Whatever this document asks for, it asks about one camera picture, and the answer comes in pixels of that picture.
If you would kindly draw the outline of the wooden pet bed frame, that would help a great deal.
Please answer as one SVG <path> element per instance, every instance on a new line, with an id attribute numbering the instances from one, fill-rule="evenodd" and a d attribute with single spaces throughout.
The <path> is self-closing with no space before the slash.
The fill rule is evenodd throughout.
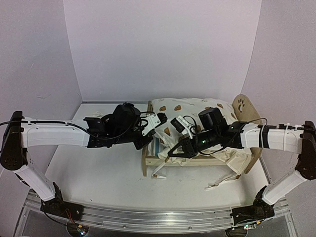
<path id="1" fill-rule="evenodd" d="M 220 108 L 227 118 L 237 119 L 239 121 L 251 121 L 254 120 L 256 124 L 261 124 L 259 120 L 259 114 L 249 98 L 245 95 L 238 95 L 232 104 L 223 102 L 218 99 L 196 99 L 196 104 L 204 105 L 205 108 L 208 107 L 218 107 Z M 159 157 L 150 157 L 147 155 L 148 145 L 142 149 L 142 172 L 143 176 L 147 176 L 147 168 L 149 166 L 159 166 L 163 163 L 163 159 Z M 249 173 L 256 161 L 259 159 L 262 149 L 251 148 L 251 155 L 247 158 L 239 158 L 237 156 L 233 157 L 227 150 L 215 153 L 213 156 L 207 157 L 204 155 L 198 155 L 192 159 L 185 158 L 171 158 L 167 161 L 167 166 L 217 166 L 217 165 L 227 165 L 232 169 L 237 175 L 241 175 L 242 172 L 245 174 Z"/>

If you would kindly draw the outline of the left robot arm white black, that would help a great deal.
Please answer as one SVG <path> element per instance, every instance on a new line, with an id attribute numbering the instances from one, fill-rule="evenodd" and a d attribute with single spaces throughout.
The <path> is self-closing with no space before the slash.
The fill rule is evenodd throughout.
<path id="1" fill-rule="evenodd" d="M 164 115 L 141 112 L 131 103 L 119 104 L 113 113 L 100 118 L 66 121 L 26 118 L 22 111 L 15 111 L 9 121 L 1 123 L 6 130 L 0 164 L 36 192 L 45 214 L 78 221 L 83 206 L 63 199 L 59 186 L 38 171 L 28 157 L 28 148 L 65 145 L 92 149 L 132 143 L 140 150 L 153 140 L 155 129 L 164 122 Z"/>

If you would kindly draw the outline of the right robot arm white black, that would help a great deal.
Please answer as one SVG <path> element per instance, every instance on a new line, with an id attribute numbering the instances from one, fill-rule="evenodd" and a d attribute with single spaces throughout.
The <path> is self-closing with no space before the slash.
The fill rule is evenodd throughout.
<path id="1" fill-rule="evenodd" d="M 253 225 L 274 217 L 274 204 L 291 190 L 316 178 L 316 128 L 306 121 L 303 125 L 261 125 L 253 121 L 227 124 L 218 108 L 209 108 L 198 115 L 203 131 L 191 126 L 184 117 L 171 121 L 176 130 L 186 137 L 168 152 L 168 157 L 193 158 L 204 150 L 221 145 L 229 148 L 261 148 L 291 152 L 298 155 L 294 170 L 275 183 L 264 186 L 252 205 L 231 210 L 233 226 Z"/>

